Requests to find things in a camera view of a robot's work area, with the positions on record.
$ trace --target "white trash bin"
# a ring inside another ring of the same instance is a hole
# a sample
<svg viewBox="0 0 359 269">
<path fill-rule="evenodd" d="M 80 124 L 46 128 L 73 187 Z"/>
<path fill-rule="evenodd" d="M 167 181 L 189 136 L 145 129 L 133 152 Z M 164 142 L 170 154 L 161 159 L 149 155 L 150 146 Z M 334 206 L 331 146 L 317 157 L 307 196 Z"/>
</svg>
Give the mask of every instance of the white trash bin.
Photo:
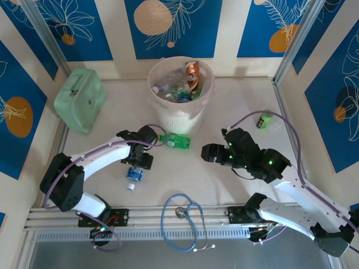
<svg viewBox="0 0 359 269">
<path fill-rule="evenodd" d="M 202 88 L 202 93 L 199 98 L 188 103 L 176 104 L 154 94 L 151 88 L 156 82 L 193 61 L 198 61 L 200 66 L 199 87 Z M 203 121 L 205 106 L 214 95 L 214 76 L 207 64 L 190 57 L 164 59 L 151 69 L 148 86 L 148 101 L 155 108 L 160 124 L 168 132 L 191 136 L 198 131 Z"/>
</svg>

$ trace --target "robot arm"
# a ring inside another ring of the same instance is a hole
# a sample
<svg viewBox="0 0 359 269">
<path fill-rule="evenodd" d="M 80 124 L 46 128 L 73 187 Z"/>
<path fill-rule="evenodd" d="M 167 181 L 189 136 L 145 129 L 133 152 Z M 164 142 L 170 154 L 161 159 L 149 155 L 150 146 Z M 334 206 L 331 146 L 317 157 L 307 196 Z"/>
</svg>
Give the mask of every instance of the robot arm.
<svg viewBox="0 0 359 269">
<path fill-rule="evenodd" d="M 227 133 L 223 129 L 222 134 L 228 146 L 204 146 L 201 157 L 205 161 L 244 168 L 302 207 L 298 210 L 255 193 L 244 207 L 228 209 L 230 223 L 278 222 L 307 235 L 328 254 L 340 257 L 354 238 L 355 231 L 349 223 L 359 226 L 359 211 L 338 205 L 304 178 L 284 179 L 282 172 L 291 166 L 290 161 L 276 150 L 260 150 L 248 132 L 237 128 Z"/>
<path fill-rule="evenodd" d="M 151 144 L 156 138 L 155 131 L 149 126 L 144 126 L 138 132 L 122 131 L 107 143 L 81 154 L 66 156 L 60 153 L 50 163 L 40 184 L 40 190 L 47 193 L 59 173 L 80 159 L 56 184 L 50 199 L 61 211 L 76 210 L 106 221 L 111 216 L 108 213 L 111 207 L 100 197 L 85 193 L 84 182 L 96 171 L 119 160 L 143 169 L 151 169 L 153 156 L 145 153 L 146 147 L 138 143 L 120 141 L 136 140 Z"/>
</svg>

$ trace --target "floral wall pattern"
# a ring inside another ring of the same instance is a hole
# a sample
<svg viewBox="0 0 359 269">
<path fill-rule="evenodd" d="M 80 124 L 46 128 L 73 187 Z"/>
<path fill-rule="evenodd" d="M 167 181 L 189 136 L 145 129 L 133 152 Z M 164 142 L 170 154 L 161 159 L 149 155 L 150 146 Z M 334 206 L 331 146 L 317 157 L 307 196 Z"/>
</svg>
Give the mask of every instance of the floral wall pattern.
<svg viewBox="0 0 359 269">
<path fill-rule="evenodd" d="M 38 0 L 35 4 L 69 62 L 112 60 L 94 0 Z M 0 0 L 0 5 L 36 56 L 50 57 L 18 1 Z M 57 66 L 52 62 L 42 64 L 54 78 Z"/>
<path fill-rule="evenodd" d="M 310 2 L 252 0 L 237 57 L 282 57 Z"/>
<path fill-rule="evenodd" d="M 359 161 L 359 21 L 305 95 L 338 173 Z"/>
<path fill-rule="evenodd" d="M 47 97 L 0 41 L 0 171 L 19 179 Z"/>
<path fill-rule="evenodd" d="M 125 0 L 136 59 L 212 58 L 222 0 Z"/>
</svg>

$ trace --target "small plastic bottle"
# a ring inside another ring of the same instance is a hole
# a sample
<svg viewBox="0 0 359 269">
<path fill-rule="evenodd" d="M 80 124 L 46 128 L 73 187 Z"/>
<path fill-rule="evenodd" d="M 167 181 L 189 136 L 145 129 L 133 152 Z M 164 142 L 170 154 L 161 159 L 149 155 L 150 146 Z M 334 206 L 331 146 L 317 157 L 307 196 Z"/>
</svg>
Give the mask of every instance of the small plastic bottle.
<svg viewBox="0 0 359 269">
<path fill-rule="evenodd" d="M 189 94 L 185 94 L 178 103 L 188 103 L 189 101 L 192 101 L 192 97 Z"/>
<path fill-rule="evenodd" d="M 166 141 L 166 136 L 159 135 L 159 141 Z M 167 146 L 174 147 L 177 149 L 188 150 L 190 148 L 191 139 L 188 137 L 180 136 L 175 133 L 168 133 Z"/>
<path fill-rule="evenodd" d="M 130 181 L 127 185 L 127 189 L 133 191 L 135 189 L 136 183 L 141 181 L 143 171 L 140 168 L 130 167 L 127 171 L 126 178 Z"/>
<path fill-rule="evenodd" d="M 173 103 L 177 103 L 184 95 L 185 91 L 182 87 L 173 87 L 170 88 L 168 91 L 159 94 L 158 97 Z"/>
<path fill-rule="evenodd" d="M 176 86 L 182 80 L 186 79 L 186 71 L 184 68 L 179 68 L 175 71 L 169 73 L 165 78 L 161 81 L 157 82 L 153 87 L 152 90 L 155 94 L 160 94 L 169 90 L 171 87 Z"/>
</svg>

